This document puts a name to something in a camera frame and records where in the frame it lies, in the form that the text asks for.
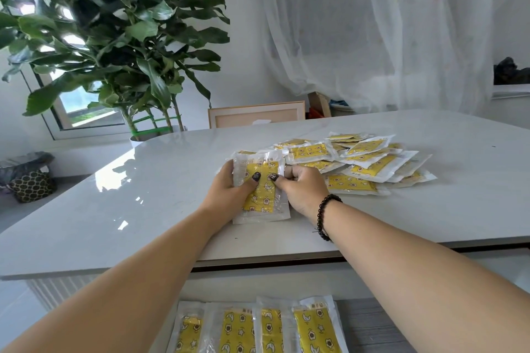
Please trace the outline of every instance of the window frame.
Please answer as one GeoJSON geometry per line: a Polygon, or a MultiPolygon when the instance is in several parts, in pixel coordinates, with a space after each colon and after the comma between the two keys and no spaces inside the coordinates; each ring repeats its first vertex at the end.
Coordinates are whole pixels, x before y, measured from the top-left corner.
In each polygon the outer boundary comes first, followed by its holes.
{"type": "MultiPolygon", "coordinates": [[[[51,82],[51,77],[48,75],[36,74],[29,64],[22,66],[22,75],[31,91],[40,89],[43,85],[51,82]]],[[[50,130],[51,136],[54,140],[66,140],[69,138],[84,138],[112,134],[129,133],[129,128],[125,123],[94,127],[72,127],[69,123],[69,118],[66,115],[63,103],[59,98],[56,99],[53,106],[42,113],[44,122],[50,130]]]]}

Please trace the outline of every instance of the potted plant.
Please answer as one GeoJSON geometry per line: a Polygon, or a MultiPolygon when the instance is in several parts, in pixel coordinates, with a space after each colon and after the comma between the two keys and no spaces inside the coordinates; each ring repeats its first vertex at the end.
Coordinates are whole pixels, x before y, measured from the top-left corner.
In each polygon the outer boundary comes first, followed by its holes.
{"type": "Polygon", "coordinates": [[[132,140],[173,132],[171,108],[184,129],[176,101],[184,78],[210,100],[194,72],[219,71],[221,57],[204,47],[229,42],[222,29],[191,25],[213,18],[229,24],[221,8],[224,0],[30,0],[35,12],[19,17],[13,14],[21,0],[0,1],[0,49],[10,52],[3,80],[25,63],[37,74],[64,71],[31,92],[24,115],[40,114],[62,92],[83,87],[99,96],[89,107],[121,111],[132,140]],[[153,110],[163,118],[156,119],[153,110]],[[136,123],[143,120],[150,120],[153,129],[138,131],[136,123]]]}

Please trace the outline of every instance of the forearm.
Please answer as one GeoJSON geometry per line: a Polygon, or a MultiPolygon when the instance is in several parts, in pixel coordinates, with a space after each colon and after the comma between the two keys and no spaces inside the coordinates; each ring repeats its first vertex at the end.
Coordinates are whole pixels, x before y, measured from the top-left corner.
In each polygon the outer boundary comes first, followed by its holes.
{"type": "Polygon", "coordinates": [[[530,295],[472,260],[331,201],[324,228],[418,351],[527,351],[530,295]]]}
{"type": "Polygon", "coordinates": [[[50,312],[6,352],[147,352],[215,232],[195,212],[50,312]]]}

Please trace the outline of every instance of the marble tabletop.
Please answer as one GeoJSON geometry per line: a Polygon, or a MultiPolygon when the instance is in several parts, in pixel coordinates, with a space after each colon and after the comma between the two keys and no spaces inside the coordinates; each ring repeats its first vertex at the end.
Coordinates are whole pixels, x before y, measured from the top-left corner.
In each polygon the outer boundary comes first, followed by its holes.
{"type": "MultiPolygon", "coordinates": [[[[345,196],[344,202],[435,242],[530,241],[530,131],[409,110],[197,130],[145,142],[0,234],[0,277],[112,267],[195,210],[235,150],[319,139],[330,131],[396,134],[408,149],[434,155],[426,167],[438,180],[388,197],[345,196]]],[[[304,218],[291,215],[230,224],[197,265],[335,254],[304,218]]]]}

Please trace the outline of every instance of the white curtain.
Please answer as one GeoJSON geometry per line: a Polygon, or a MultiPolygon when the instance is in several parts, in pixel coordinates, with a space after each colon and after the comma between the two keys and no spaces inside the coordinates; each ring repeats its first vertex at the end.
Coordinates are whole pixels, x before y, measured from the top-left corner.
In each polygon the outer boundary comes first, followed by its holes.
{"type": "Polygon", "coordinates": [[[369,111],[475,113],[493,85],[502,0],[263,0],[270,66],[295,94],[369,111]]]}

